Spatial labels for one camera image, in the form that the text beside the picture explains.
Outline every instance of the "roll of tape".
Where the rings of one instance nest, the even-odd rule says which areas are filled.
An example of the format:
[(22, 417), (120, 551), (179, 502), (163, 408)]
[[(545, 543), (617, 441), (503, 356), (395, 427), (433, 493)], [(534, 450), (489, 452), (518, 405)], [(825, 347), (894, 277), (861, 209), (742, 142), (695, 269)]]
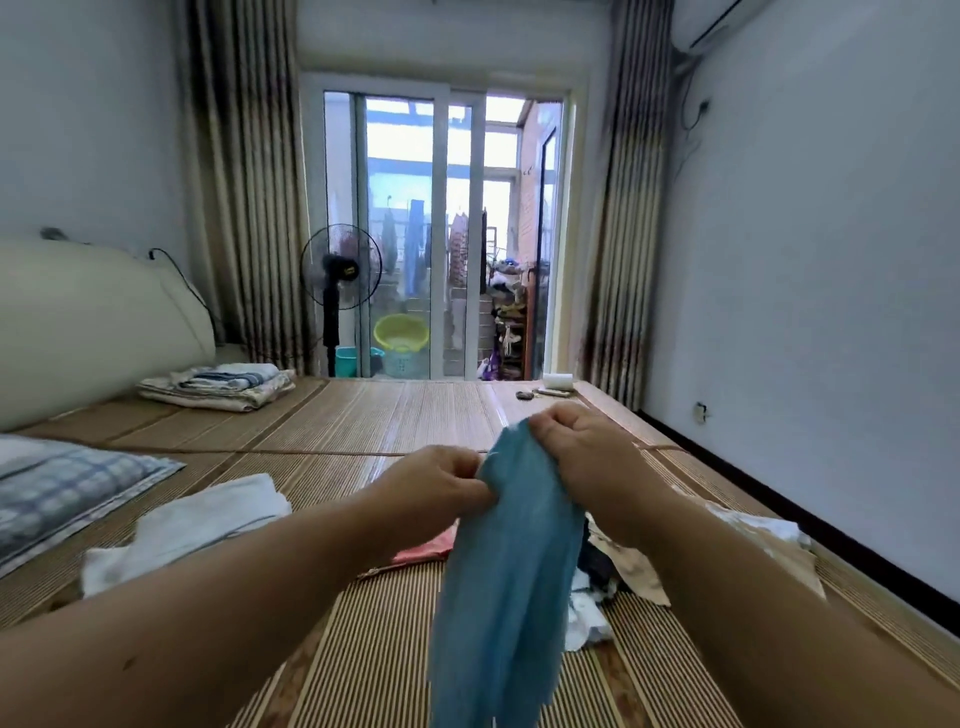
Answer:
[(573, 375), (543, 375), (543, 386), (547, 389), (559, 389), (561, 392), (573, 391)]

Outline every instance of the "red cloth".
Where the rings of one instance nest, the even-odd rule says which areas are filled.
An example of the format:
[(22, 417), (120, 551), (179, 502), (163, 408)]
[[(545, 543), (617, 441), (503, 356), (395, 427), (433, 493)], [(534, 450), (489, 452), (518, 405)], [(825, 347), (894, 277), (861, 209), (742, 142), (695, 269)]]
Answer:
[(440, 560), (453, 549), (453, 541), (456, 538), (457, 524), (454, 523), (440, 536), (431, 539), (422, 546), (401, 551), (390, 563), (392, 566), (405, 566), (407, 564), (419, 564), (423, 561)]

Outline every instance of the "hand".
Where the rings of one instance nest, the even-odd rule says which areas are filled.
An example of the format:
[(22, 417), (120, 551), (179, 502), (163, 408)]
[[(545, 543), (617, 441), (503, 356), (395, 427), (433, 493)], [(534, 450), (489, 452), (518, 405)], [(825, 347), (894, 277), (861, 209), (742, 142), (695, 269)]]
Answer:
[(638, 513), (665, 488), (630, 436), (581, 404), (561, 402), (530, 418), (530, 431), (557, 461), (570, 497), (623, 546), (637, 546)]
[(476, 479), (482, 461), (470, 449), (432, 445), (400, 458), (358, 494), (372, 517), (388, 524), (390, 556), (496, 503), (493, 491)]

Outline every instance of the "baseboard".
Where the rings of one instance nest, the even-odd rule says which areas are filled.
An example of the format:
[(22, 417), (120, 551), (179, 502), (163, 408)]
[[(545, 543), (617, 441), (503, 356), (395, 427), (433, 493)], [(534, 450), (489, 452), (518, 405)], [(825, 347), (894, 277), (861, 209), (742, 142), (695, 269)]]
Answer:
[(795, 521), (801, 530), (814, 541), (819, 542), (848, 564), (873, 579), (891, 593), (898, 596), (911, 607), (929, 619), (960, 637), (960, 604), (949, 596), (937, 591), (929, 584), (890, 563), (876, 551), (855, 541), (843, 531), (804, 510), (792, 500), (782, 496), (759, 480), (750, 477), (723, 458), (714, 455), (695, 442), (668, 427), (645, 412), (636, 415), (649, 423), (691, 455), (701, 460), (726, 477), (748, 496), (754, 497), (767, 508), (775, 511), (788, 521)]

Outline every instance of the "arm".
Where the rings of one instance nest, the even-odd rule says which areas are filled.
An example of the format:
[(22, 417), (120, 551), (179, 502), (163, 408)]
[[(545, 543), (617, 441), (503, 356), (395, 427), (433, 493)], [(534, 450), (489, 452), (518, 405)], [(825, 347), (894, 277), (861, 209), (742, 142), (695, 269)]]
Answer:
[(619, 427), (570, 403), (530, 426), (571, 497), (650, 559), (745, 726), (960, 725), (960, 693), (666, 487)]
[(314, 506), (0, 634), (0, 725), (220, 728), (361, 571), (494, 496), (427, 448)]

